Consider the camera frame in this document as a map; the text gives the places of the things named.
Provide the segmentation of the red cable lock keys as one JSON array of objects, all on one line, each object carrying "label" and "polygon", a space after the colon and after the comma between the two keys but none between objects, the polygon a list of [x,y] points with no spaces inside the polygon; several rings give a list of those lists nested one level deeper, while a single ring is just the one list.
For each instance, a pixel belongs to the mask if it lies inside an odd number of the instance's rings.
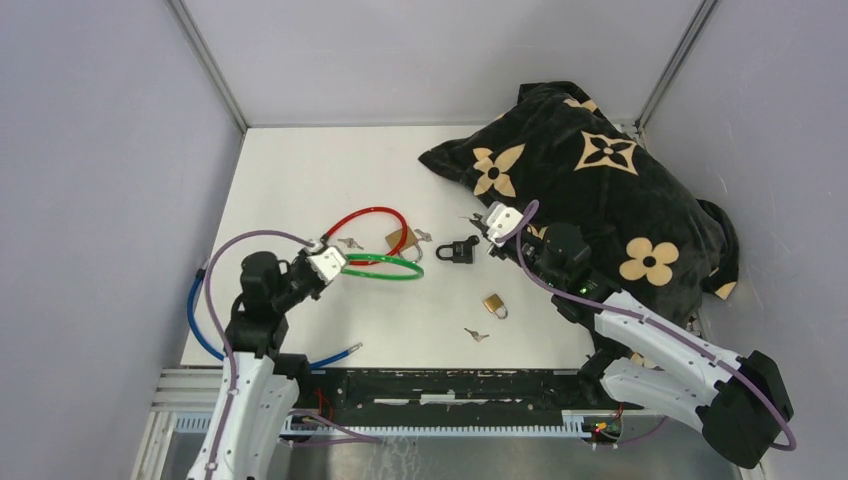
[{"label": "red cable lock keys", "polygon": [[348,249],[355,249],[363,251],[364,248],[352,237],[349,238],[338,238],[337,241],[344,245]]}]

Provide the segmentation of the small brass padlock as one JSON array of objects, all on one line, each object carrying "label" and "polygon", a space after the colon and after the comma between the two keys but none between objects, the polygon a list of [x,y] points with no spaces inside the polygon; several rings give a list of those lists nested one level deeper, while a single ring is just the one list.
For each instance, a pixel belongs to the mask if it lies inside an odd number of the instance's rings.
[{"label": "small brass padlock", "polygon": [[508,317],[509,311],[501,297],[497,294],[492,294],[482,301],[486,310],[494,317],[504,320]]}]

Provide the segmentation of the green cable lock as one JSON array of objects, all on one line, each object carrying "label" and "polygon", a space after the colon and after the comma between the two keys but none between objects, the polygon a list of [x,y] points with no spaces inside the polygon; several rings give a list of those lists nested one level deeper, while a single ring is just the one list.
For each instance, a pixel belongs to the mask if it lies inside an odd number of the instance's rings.
[{"label": "green cable lock", "polygon": [[417,264],[390,255],[378,255],[373,253],[354,253],[348,256],[348,260],[350,265],[352,265],[355,261],[377,264],[387,263],[390,265],[403,267],[409,270],[409,273],[407,274],[374,273],[364,270],[355,270],[351,268],[345,268],[342,270],[342,274],[353,277],[381,281],[415,281],[422,279],[425,275],[425,271]]}]

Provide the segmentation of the red cable lock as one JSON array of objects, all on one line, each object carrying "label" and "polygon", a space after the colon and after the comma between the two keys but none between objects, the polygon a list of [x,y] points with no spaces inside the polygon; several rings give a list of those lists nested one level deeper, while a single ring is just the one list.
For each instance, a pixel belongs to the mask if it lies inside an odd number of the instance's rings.
[{"label": "red cable lock", "polygon": [[373,214],[373,213],[383,213],[383,214],[391,215],[391,216],[393,216],[393,217],[394,217],[394,218],[395,218],[395,219],[399,222],[400,230],[401,230],[401,237],[400,237],[400,240],[399,240],[399,241],[398,241],[398,243],[397,243],[397,244],[396,244],[396,245],[395,245],[395,246],[394,246],[394,247],[393,247],[393,248],[392,248],[392,249],[391,249],[391,250],[387,253],[387,255],[388,255],[388,256],[395,256],[395,255],[397,255],[398,253],[400,253],[400,252],[401,252],[402,247],[405,245],[405,242],[406,242],[406,240],[407,240],[407,237],[408,237],[408,233],[407,233],[408,224],[407,224],[407,222],[406,222],[406,219],[403,217],[403,215],[402,215],[402,214],[400,214],[397,210],[392,209],[392,208],[389,208],[389,207],[385,207],[385,206],[372,206],[372,207],[366,207],[366,208],[363,208],[363,209],[360,209],[360,210],[357,210],[357,211],[354,211],[354,212],[352,212],[352,213],[348,214],[347,216],[343,217],[341,220],[339,220],[338,222],[336,222],[334,225],[332,225],[332,226],[331,226],[331,227],[330,227],[330,228],[329,228],[329,229],[328,229],[328,230],[327,230],[327,231],[326,231],[326,232],[325,232],[325,233],[324,233],[324,234],[320,237],[320,240],[321,240],[323,243],[326,243],[326,242],[327,242],[327,241],[328,241],[328,240],[332,237],[332,235],[333,235],[334,233],[336,233],[336,232],[337,232],[337,231],[338,231],[341,227],[343,227],[343,226],[344,226],[345,224],[347,224],[348,222],[350,222],[350,221],[352,221],[352,220],[354,220],[354,219],[356,219],[356,218],[358,218],[358,217],[360,217],[360,216],[368,215],[368,214]]}]

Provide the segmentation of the black padlock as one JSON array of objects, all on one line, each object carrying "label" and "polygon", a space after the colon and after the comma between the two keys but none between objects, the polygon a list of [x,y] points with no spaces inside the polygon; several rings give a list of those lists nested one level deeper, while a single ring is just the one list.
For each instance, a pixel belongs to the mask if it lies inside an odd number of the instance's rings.
[{"label": "black padlock", "polygon": [[474,250],[479,242],[478,236],[471,235],[464,240],[439,245],[435,250],[435,255],[441,261],[470,265],[474,263]]}]

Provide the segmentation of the large brass padlock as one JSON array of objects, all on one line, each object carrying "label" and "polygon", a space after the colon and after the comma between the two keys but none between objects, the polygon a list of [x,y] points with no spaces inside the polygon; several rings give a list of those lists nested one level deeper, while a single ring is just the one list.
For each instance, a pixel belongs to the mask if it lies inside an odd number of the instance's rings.
[{"label": "large brass padlock", "polygon": [[422,260],[423,250],[419,245],[420,240],[409,227],[401,228],[388,234],[385,240],[390,248],[390,256],[395,256],[414,264]]}]

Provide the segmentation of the small padlock keys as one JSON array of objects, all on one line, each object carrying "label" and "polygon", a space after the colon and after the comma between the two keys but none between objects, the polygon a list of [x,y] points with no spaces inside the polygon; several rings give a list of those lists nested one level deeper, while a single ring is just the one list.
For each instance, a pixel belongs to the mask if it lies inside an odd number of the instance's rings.
[{"label": "small padlock keys", "polygon": [[471,330],[471,329],[468,329],[468,328],[464,328],[464,331],[465,331],[466,333],[468,333],[468,334],[471,336],[471,338],[472,338],[475,342],[477,342],[477,343],[480,343],[480,342],[482,342],[483,340],[485,340],[485,339],[487,339],[487,338],[489,338],[489,337],[490,337],[490,335],[489,335],[489,334],[479,333],[478,331]]}]

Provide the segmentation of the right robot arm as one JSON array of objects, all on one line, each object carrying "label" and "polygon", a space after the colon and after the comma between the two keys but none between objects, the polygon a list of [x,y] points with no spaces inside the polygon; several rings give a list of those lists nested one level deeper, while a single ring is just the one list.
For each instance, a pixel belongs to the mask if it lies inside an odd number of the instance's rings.
[{"label": "right robot arm", "polygon": [[560,315],[592,334],[596,353],[577,382],[585,405],[615,400],[654,410],[741,468],[756,467],[769,450],[797,449],[794,407],[773,358],[719,347],[651,311],[591,266],[572,225],[541,236],[526,226],[505,239],[500,224],[474,224],[492,256],[517,263],[551,293]]}]

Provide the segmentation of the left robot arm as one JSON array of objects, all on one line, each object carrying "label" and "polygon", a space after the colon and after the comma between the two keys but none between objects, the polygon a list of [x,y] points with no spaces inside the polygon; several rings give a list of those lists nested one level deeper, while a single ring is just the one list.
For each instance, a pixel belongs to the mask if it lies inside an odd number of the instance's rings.
[{"label": "left robot arm", "polygon": [[266,478],[289,411],[307,404],[315,391],[307,357],[281,350],[286,314],[318,299],[346,264],[335,247],[303,249],[291,262],[268,251],[244,258],[241,292],[225,330],[221,386],[188,478]]}]

